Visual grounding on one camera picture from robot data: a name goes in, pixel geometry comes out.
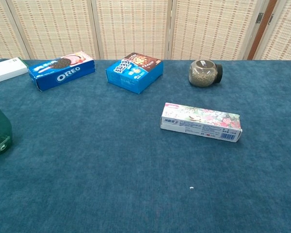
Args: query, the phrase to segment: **white toothpaste box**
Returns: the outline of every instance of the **white toothpaste box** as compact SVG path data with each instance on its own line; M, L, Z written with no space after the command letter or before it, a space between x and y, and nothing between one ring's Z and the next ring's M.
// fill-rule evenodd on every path
M27 72L27 65L18 57L0 62L0 82Z
M233 113L166 103L161 129L237 142L243 130L240 116Z

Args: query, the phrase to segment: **jar lid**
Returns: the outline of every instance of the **jar lid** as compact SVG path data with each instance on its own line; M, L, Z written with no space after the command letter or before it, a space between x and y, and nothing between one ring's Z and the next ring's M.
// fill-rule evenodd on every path
M215 64L215 66L217 68L218 74L217 74L217 77L214 80L214 83L219 83L219 82L221 82L221 79L222 79L223 68L222 68L221 64Z

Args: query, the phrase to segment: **blue oreo box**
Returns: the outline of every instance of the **blue oreo box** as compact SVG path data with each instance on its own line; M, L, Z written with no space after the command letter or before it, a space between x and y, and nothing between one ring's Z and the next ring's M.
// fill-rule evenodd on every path
M140 94L163 73L163 61L131 53L106 69L109 83Z
M95 62L80 51L28 67L28 72L38 89L45 91L95 72Z

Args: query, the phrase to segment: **toothpaste box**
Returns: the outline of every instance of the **toothpaste box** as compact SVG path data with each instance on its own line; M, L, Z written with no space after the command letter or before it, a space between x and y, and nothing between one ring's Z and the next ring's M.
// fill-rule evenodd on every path
M166 103L161 129L237 142L243 130L240 116L209 109Z
M163 61L131 53L106 69L109 83L140 94L163 73Z
M27 72L27 65L18 57L0 62L0 82Z
M95 72L95 62L80 51L28 67L28 72L38 89L45 91Z

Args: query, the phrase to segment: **door hinge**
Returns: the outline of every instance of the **door hinge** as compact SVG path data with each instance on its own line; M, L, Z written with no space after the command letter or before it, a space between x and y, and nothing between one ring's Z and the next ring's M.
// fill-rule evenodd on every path
M261 23L264 13L259 13L256 23Z
M274 14L271 15L270 20L268 21L268 25L270 25L270 23L272 22L273 17L274 17Z

